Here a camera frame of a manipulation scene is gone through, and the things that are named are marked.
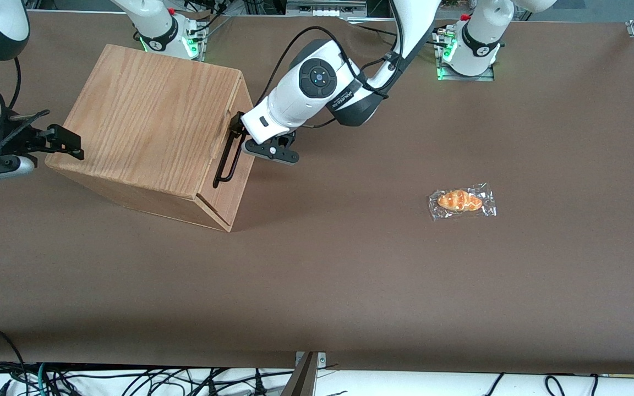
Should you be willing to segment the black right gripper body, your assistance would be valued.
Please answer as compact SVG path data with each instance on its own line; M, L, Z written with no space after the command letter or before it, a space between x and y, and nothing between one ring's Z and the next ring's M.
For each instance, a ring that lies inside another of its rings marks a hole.
M21 163L22 158L27 158L36 166L37 158L33 153L50 152L48 130L33 126L38 119L38 116L0 118L0 163L9 161L7 166L10 168L15 160Z

